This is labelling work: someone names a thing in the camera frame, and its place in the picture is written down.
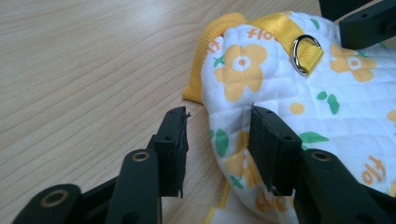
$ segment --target cloth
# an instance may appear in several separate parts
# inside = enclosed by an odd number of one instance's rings
[[[248,152],[254,104],[276,112],[301,137],[303,149],[331,152],[359,182],[394,197],[396,51],[382,44],[342,49],[339,29],[332,22],[302,13],[285,15],[323,49],[308,77],[295,70],[271,33],[239,24],[208,44],[202,86],[189,86],[192,94],[202,89],[202,97],[195,97],[207,109],[214,154],[231,191],[255,214],[251,223],[257,218],[298,222],[293,197],[268,192]],[[244,209],[218,210],[208,222],[247,216]]]

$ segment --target yellow strap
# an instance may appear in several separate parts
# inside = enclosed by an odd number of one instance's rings
[[[197,103],[202,103],[201,92],[201,69],[204,64],[207,47],[218,36],[230,28],[248,22],[247,19],[239,13],[230,13],[210,22],[204,32],[202,33],[197,50],[195,51],[195,58],[192,63],[190,81],[186,90],[183,92],[183,99],[191,100]]]
[[[291,57],[294,40],[304,35],[304,31],[284,13],[276,13],[258,18],[247,24],[259,27],[271,33],[275,39],[283,46]],[[301,67],[307,71],[308,75],[315,69],[323,50],[317,47],[308,39],[304,39],[297,48],[297,58]]]

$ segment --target wood grain surface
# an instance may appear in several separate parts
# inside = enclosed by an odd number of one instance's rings
[[[285,10],[320,15],[315,0],[1,1],[0,222],[42,189],[73,183],[84,192],[116,176],[165,112],[184,105],[184,199],[163,199],[163,222],[202,223],[225,180],[204,107],[181,98],[198,38],[228,12]]]

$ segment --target silver d-ring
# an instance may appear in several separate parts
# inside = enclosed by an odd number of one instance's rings
[[[297,48],[298,45],[300,44],[300,42],[303,39],[310,39],[312,40],[312,42],[315,43],[315,45],[321,49],[321,46],[319,44],[319,42],[312,36],[312,35],[300,35],[299,37],[297,37],[296,40],[294,40],[294,44],[293,44],[293,53],[292,53],[292,57],[293,57],[293,62],[294,62],[294,68],[300,73],[300,75],[302,76],[306,76],[306,74],[308,73],[305,69],[303,69],[300,65],[300,61],[298,61],[297,58]]]

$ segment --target wooden table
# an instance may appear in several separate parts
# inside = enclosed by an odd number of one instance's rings
[[[144,148],[165,112],[184,105],[190,151],[184,199],[163,199],[164,223],[202,223],[225,183],[202,105],[181,93],[198,38],[228,12],[248,19],[318,1],[28,1],[0,3],[0,222],[40,190],[87,191]]]

